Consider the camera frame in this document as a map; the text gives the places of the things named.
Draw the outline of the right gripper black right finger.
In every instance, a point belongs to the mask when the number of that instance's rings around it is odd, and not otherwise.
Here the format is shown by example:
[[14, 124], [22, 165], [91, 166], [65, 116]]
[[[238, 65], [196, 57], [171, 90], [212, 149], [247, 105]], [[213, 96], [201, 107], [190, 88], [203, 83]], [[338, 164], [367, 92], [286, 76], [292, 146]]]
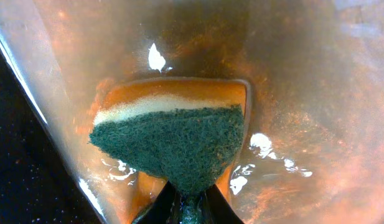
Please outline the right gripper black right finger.
[[218, 224], [244, 224], [235, 214], [225, 197], [216, 185], [205, 191], [208, 207], [214, 223]]

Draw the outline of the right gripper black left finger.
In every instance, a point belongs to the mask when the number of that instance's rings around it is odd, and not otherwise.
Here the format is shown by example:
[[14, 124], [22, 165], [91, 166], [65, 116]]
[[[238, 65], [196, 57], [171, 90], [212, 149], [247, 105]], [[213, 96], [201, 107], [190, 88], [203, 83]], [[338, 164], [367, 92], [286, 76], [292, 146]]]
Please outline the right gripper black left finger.
[[179, 224], [181, 196], [167, 182], [156, 200], [139, 212], [132, 224]]

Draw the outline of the green and yellow sponge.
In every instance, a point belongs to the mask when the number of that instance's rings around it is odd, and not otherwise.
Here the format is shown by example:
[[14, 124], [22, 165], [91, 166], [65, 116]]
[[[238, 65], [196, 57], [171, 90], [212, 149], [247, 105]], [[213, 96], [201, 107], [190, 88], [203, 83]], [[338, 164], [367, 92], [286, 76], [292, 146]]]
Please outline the green and yellow sponge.
[[250, 87], [241, 80], [154, 78], [112, 89], [89, 138], [138, 171], [133, 220], [170, 182], [181, 196], [180, 223], [214, 223], [205, 191], [216, 185], [227, 201], [249, 104]]

